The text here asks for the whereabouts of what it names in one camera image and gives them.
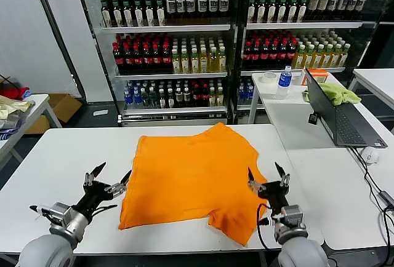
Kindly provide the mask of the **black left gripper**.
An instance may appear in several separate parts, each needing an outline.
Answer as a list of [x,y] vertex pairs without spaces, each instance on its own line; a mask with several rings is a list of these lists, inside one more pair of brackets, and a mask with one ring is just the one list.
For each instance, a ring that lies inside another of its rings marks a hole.
[[86,218],[92,218],[94,212],[99,208],[103,201],[110,201],[113,196],[119,196],[127,190],[127,183],[129,181],[132,171],[128,171],[120,182],[114,185],[108,185],[100,181],[94,181],[98,177],[106,162],[98,165],[91,173],[86,173],[84,178],[84,196],[78,201],[73,209]]

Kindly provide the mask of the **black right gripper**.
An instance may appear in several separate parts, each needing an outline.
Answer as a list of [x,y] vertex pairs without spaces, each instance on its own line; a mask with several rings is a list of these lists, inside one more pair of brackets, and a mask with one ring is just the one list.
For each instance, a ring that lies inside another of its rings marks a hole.
[[255,181],[250,169],[248,169],[248,187],[258,193],[258,197],[269,202],[272,213],[281,213],[281,209],[288,206],[286,195],[289,192],[290,175],[275,162],[275,167],[281,177],[281,181],[273,181],[261,184]]

